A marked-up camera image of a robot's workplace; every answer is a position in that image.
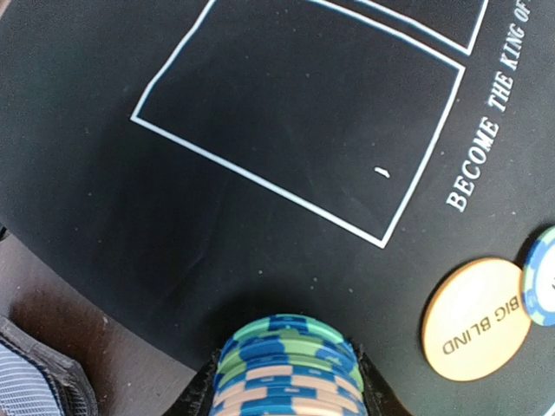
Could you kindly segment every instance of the white speck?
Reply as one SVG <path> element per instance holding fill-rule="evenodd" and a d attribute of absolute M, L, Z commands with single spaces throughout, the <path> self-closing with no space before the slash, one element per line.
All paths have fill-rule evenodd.
<path fill-rule="evenodd" d="M 382 176 L 386 177 L 387 179 L 391 178 L 389 171 L 387 169 L 383 169 L 382 167 L 376 166 L 374 168 L 374 172 L 381 174 Z"/>

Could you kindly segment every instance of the black rubber surface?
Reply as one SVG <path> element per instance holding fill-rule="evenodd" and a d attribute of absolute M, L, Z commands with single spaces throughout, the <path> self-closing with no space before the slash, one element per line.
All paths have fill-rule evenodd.
<path fill-rule="evenodd" d="M 551 330 L 464 384 L 434 373 L 419 331 L 450 270 L 519 262 L 555 221 L 555 6 L 378 3 L 393 11 L 13 2 L 0 222 L 192 367 L 252 319 L 303 312 L 363 343 L 414 414 L 543 415 Z M 482 120 L 489 145 L 473 142 Z M 463 174 L 460 212 L 446 201 Z"/>

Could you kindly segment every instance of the stack of poker chips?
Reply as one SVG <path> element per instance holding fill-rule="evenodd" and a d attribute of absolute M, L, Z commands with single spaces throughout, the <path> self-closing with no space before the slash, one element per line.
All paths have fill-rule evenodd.
<path fill-rule="evenodd" d="M 366 416 L 352 346 L 332 327 L 300 315 L 246 325 L 226 343 L 211 416 Z"/>

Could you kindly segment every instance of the yellow disc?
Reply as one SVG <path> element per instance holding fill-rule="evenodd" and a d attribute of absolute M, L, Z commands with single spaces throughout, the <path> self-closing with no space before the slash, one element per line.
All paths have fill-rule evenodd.
<path fill-rule="evenodd" d="M 424 354 L 443 377 L 470 381 L 517 353 L 532 321 L 520 295 L 522 270 L 486 258 L 455 271 L 431 299 L 422 324 Z"/>

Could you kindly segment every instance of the wooden floor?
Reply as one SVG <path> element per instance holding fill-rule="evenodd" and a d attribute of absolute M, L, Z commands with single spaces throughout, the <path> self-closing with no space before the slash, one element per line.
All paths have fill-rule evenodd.
<path fill-rule="evenodd" d="M 0 314 L 79 361 L 103 416 L 159 416 L 193 377 L 103 314 L 13 236 L 0 242 Z"/>

